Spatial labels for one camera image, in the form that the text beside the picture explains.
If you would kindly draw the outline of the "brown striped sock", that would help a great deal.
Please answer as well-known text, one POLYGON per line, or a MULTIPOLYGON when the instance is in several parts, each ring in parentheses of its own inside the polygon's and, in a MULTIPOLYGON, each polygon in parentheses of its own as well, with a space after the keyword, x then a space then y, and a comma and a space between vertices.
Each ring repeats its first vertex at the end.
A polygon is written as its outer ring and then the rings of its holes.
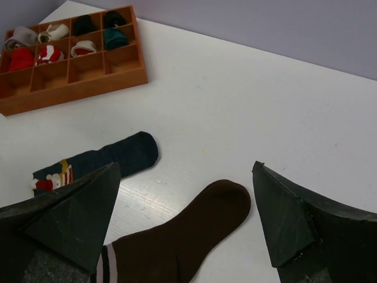
POLYGON ((89 282, 190 282, 208 253, 251 208, 248 190, 230 180, 209 184, 177 216, 103 246, 89 282))

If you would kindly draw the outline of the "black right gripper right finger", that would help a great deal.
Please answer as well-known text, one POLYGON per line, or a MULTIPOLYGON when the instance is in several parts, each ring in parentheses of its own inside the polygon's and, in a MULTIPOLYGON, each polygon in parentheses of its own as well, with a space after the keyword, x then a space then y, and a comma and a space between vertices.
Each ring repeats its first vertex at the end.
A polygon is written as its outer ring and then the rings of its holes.
POLYGON ((376 214, 253 166, 257 210, 281 282, 376 282, 376 214))

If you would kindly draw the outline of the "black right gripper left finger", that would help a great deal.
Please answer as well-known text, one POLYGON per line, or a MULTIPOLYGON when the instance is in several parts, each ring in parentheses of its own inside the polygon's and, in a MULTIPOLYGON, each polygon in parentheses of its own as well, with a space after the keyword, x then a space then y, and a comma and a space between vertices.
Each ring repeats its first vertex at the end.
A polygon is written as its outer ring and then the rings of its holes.
POLYGON ((1 208, 1 282, 87 282, 96 271, 120 185, 106 165, 1 208))

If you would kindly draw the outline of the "navy patterned sock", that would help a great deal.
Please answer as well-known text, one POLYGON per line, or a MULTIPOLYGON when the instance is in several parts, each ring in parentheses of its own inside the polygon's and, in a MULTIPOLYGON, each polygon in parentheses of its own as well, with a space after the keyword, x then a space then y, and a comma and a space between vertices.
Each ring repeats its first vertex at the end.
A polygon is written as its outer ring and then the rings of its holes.
POLYGON ((126 139, 90 150, 40 169, 33 173, 34 196, 68 185, 108 164, 117 163, 122 178, 154 166, 158 147, 153 136, 140 131, 126 139))

